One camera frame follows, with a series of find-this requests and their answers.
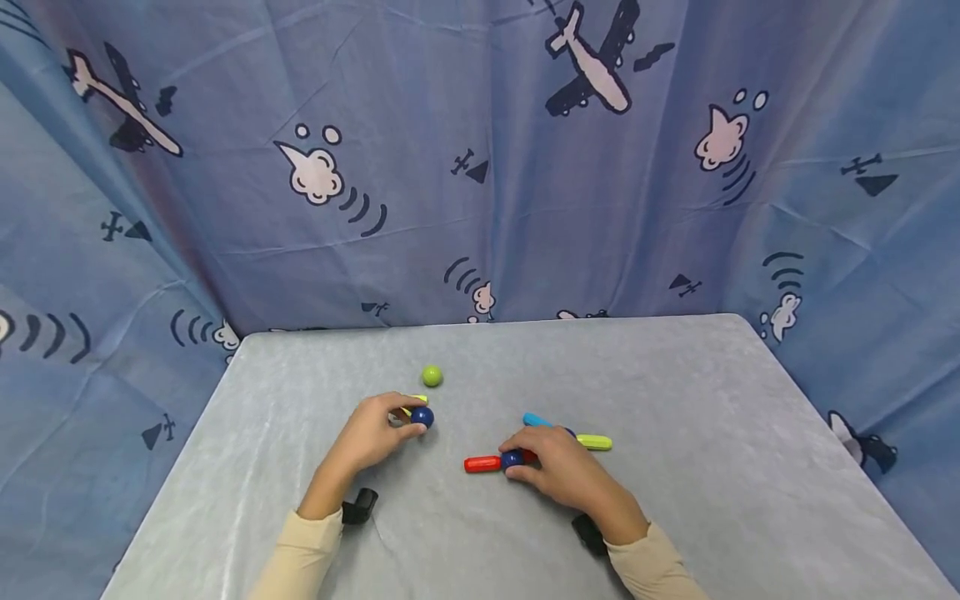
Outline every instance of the black clip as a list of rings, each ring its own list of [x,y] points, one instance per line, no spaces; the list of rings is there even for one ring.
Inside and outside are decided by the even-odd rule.
[[[580,515],[571,521],[573,531],[577,532],[580,543],[597,558],[607,556],[607,543],[603,541],[603,534],[597,528],[597,524],[588,515]]]
[[[351,504],[344,502],[340,507],[344,510],[344,525],[363,525],[373,514],[373,505],[379,497],[370,488],[360,488],[357,499]]]

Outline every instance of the fabric backdrop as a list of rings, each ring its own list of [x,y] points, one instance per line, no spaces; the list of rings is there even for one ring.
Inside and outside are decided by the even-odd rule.
[[[958,20],[0,0],[0,597],[98,596],[234,331],[710,312],[957,585]]]

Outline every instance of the airplane print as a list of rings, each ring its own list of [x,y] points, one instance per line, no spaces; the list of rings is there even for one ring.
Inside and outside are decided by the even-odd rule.
[[[183,148],[159,125],[147,116],[147,108],[140,102],[137,89],[140,84],[133,77],[127,60],[109,43],[105,43],[107,56],[120,81],[122,92],[99,79],[90,66],[90,60],[82,52],[67,49],[70,66],[63,70],[70,77],[73,88],[84,99],[89,100],[93,92],[99,92],[111,104],[127,115],[123,124],[110,136],[110,145],[124,152],[143,152],[145,146],[157,144],[173,156],[183,156]],[[173,86],[160,90],[160,102],[157,110],[161,115],[169,114],[174,92]]]
[[[567,52],[577,71],[577,77],[572,82],[546,101],[547,112],[551,116],[568,115],[572,108],[585,107],[588,99],[596,95],[607,110],[623,114],[633,102],[617,69],[623,66],[621,53],[624,46],[634,41],[634,25],[640,17],[640,6],[636,0],[620,1],[599,51],[593,50],[580,36],[583,16],[584,5],[574,1],[566,21],[559,17],[555,19],[559,31],[546,40],[546,50],[550,56],[555,59]],[[672,43],[657,45],[645,57],[634,62],[634,71],[650,68],[674,46]]]

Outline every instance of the dark blue ball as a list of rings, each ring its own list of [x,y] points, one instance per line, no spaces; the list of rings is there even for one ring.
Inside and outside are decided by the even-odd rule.
[[[426,406],[418,406],[410,411],[410,422],[423,423],[429,429],[433,425],[433,411]]]
[[[523,450],[510,450],[500,455],[500,468],[519,467],[525,464]]]

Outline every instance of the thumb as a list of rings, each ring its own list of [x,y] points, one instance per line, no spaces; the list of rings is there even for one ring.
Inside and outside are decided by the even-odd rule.
[[[410,440],[426,433],[426,425],[423,423],[410,423],[394,430],[400,441]]]
[[[514,481],[522,481],[543,491],[544,476],[539,470],[533,467],[510,467],[506,471],[507,478]]]

